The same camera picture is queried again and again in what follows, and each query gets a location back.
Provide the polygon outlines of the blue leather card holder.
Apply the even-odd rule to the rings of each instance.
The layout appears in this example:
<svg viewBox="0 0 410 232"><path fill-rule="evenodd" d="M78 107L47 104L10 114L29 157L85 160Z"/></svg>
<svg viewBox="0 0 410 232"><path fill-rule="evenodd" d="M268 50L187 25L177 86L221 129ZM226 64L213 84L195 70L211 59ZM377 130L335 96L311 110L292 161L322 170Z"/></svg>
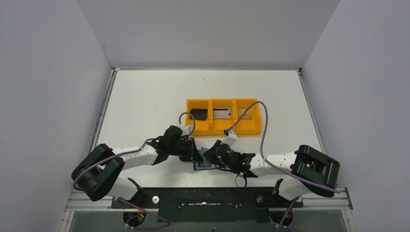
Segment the blue leather card holder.
<svg viewBox="0 0 410 232"><path fill-rule="evenodd" d="M214 170L216 167L214 164L209 162L206 157L204 156L204 153L208 150L206 147L201 147L198 151L199 154L202 158L202 161L196 161L193 163L193 170L194 171L205 171L205 170Z"/></svg>

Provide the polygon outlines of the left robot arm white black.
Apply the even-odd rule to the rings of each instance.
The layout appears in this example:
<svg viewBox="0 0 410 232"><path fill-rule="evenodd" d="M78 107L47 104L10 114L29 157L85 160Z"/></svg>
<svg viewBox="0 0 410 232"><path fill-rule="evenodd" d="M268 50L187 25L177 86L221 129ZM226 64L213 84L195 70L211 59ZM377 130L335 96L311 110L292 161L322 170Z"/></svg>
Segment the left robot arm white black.
<svg viewBox="0 0 410 232"><path fill-rule="evenodd" d="M130 200L141 191L136 181L120 177L126 169L157 165L170 156L182 162L202 161L193 133L195 126L170 126L164 135L148 138L141 146L110 148L97 145L73 170L73 188L83 191L93 202L105 196Z"/></svg>

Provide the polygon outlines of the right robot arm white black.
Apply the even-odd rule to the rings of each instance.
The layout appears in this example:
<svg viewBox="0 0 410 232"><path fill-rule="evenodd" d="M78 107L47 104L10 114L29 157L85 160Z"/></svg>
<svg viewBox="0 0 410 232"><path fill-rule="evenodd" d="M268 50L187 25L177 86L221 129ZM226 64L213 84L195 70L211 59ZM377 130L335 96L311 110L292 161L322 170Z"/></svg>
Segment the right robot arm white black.
<svg viewBox="0 0 410 232"><path fill-rule="evenodd" d="M300 145L290 153L263 155L236 152L218 140L204 152L204 157L243 178L285 175L277 180L276 194L288 201L307 193L334 197L339 192L340 163L308 145Z"/></svg>

